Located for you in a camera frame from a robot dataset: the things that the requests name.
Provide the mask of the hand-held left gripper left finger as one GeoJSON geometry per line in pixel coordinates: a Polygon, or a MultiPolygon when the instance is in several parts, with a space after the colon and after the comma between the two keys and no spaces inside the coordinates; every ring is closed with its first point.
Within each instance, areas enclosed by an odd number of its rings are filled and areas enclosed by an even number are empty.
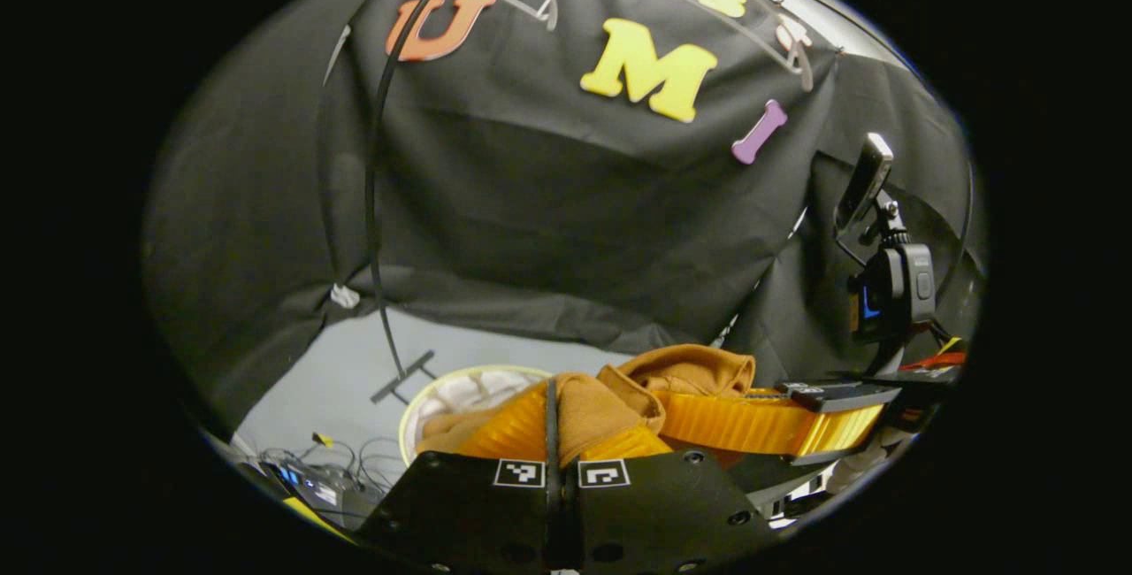
{"type": "Polygon", "coordinates": [[[554,379],[535,409],[543,453],[533,461],[428,450],[376,508],[376,546],[411,574],[550,574],[561,514],[554,379]]]}

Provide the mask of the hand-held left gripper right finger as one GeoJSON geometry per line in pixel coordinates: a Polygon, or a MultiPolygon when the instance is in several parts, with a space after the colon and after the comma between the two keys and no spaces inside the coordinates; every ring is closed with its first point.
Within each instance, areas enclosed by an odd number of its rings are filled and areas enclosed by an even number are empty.
{"type": "Polygon", "coordinates": [[[575,460],[565,477],[563,570],[723,574],[780,542],[703,446],[575,460]]]}

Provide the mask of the brown shirt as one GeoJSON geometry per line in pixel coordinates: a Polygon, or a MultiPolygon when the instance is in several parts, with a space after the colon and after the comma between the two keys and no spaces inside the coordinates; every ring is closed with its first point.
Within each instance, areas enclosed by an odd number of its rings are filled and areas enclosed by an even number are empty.
{"type": "Polygon", "coordinates": [[[594,376],[566,372],[537,381],[490,407],[424,419],[419,454],[428,450],[481,458],[543,461],[546,407],[558,407],[557,463],[664,454],[668,413],[659,391],[741,398],[753,386],[756,358],[707,345],[678,344],[648,350],[623,364],[603,364],[594,376]]]}

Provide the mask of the white round laundry hamper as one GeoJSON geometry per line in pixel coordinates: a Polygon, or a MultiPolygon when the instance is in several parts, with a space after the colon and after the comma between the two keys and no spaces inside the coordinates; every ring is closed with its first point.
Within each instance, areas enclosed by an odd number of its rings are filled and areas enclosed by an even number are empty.
{"type": "Polygon", "coordinates": [[[409,400],[398,424],[405,467],[424,450],[453,453],[506,402],[554,374],[517,364],[479,364],[441,374],[409,400]]]}

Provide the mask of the black clothes rack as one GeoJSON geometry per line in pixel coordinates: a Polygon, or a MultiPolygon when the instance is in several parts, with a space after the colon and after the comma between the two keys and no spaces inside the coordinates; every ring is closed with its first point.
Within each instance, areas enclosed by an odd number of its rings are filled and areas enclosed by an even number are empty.
{"type": "Polygon", "coordinates": [[[408,38],[412,35],[417,23],[420,22],[422,14],[424,14],[424,7],[427,7],[428,3],[429,0],[419,0],[419,2],[417,2],[408,15],[408,23],[400,28],[398,35],[394,38],[393,48],[386,55],[386,62],[381,67],[379,87],[376,91],[371,109],[371,118],[369,119],[367,128],[368,155],[367,158],[365,158],[365,232],[367,233],[367,244],[369,248],[369,269],[371,269],[376,310],[377,314],[379,314],[381,329],[384,331],[384,337],[395,370],[395,377],[393,380],[387,381],[381,389],[376,391],[372,395],[371,402],[374,404],[380,402],[388,395],[395,394],[401,383],[408,379],[409,371],[413,370],[411,364],[405,366],[401,361],[391,325],[391,318],[388,316],[388,301],[383,286],[379,261],[381,237],[379,223],[379,195],[377,195],[377,168],[379,168],[379,152],[385,143],[383,118],[394,79],[394,74],[396,72],[397,65],[400,63],[401,53],[404,48],[408,46],[408,38]]]}

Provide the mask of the grey electronic device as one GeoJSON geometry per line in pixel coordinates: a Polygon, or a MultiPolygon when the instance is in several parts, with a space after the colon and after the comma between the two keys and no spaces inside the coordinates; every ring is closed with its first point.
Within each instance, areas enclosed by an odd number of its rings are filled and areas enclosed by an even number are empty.
{"type": "Polygon", "coordinates": [[[263,461],[260,466],[282,487],[284,495],[338,527],[363,526],[384,499],[378,487],[355,482],[344,471],[295,461],[263,461]]]}

